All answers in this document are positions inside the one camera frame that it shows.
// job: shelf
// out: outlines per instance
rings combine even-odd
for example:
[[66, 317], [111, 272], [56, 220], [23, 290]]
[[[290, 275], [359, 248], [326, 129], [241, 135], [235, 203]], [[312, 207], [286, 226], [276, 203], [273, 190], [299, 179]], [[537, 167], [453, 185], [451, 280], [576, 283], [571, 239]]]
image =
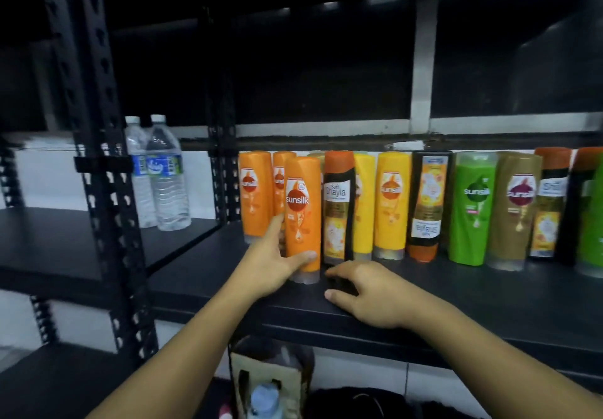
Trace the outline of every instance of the shelf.
[[[176, 232], [142, 229], [152, 273], [209, 236], [214, 219], [193, 219]], [[109, 308], [87, 211], [0, 210], [0, 289]]]
[[[222, 227], [149, 280], [157, 317], [187, 322], [219, 290], [247, 245], [240, 223]], [[592, 389], [603, 390], [603, 281], [551, 263], [523, 272], [457, 265], [388, 263], [397, 274], [450, 301], [512, 345]], [[337, 285], [288, 282], [256, 303], [239, 331], [351, 353], [445, 367], [418, 336], [374, 329], [323, 297]]]
[[0, 373], [0, 417], [85, 417], [128, 377], [116, 354], [43, 346]]

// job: forearm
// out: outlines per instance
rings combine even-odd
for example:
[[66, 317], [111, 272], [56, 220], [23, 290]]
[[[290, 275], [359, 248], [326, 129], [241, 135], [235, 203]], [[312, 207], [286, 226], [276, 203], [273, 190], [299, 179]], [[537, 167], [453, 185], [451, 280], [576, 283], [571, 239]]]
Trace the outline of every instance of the forearm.
[[603, 401], [433, 297], [412, 325], [494, 418], [594, 418]]
[[90, 418], [190, 418], [253, 300], [229, 283]]

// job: left hand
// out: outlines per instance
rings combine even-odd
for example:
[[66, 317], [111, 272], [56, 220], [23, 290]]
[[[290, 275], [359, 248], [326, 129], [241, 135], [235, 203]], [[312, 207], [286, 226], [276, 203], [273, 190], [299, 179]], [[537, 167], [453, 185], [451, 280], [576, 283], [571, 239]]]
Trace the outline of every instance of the left hand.
[[283, 215], [272, 218], [266, 234], [247, 249], [229, 279], [235, 290], [250, 293], [253, 301], [276, 292], [299, 267], [318, 256], [314, 251], [305, 251], [282, 257], [279, 251], [282, 222]]

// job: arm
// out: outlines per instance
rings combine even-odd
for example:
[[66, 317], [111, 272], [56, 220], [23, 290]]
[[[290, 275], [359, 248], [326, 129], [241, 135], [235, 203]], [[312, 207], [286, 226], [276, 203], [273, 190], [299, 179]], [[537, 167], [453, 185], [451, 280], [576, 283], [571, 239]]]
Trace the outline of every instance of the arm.
[[451, 304], [376, 262], [345, 262], [327, 271], [352, 281], [359, 295], [325, 297], [376, 327], [405, 327], [448, 362], [494, 418], [600, 418], [603, 400], [485, 330]]
[[312, 251], [286, 259], [280, 256], [282, 220], [282, 215], [273, 218], [266, 235], [247, 250], [220, 291], [89, 419], [179, 419], [195, 414], [230, 336], [249, 307], [316, 258]]

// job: blue water bottle label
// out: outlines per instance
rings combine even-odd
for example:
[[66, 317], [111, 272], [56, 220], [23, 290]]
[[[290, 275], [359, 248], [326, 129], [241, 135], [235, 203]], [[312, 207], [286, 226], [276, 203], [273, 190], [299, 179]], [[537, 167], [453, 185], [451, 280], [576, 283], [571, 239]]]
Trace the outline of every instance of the blue water bottle label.
[[182, 175], [182, 156], [179, 154], [147, 156], [147, 173], [152, 177]]
[[145, 156], [132, 156], [132, 162], [134, 163], [134, 176], [147, 175], [147, 158]]

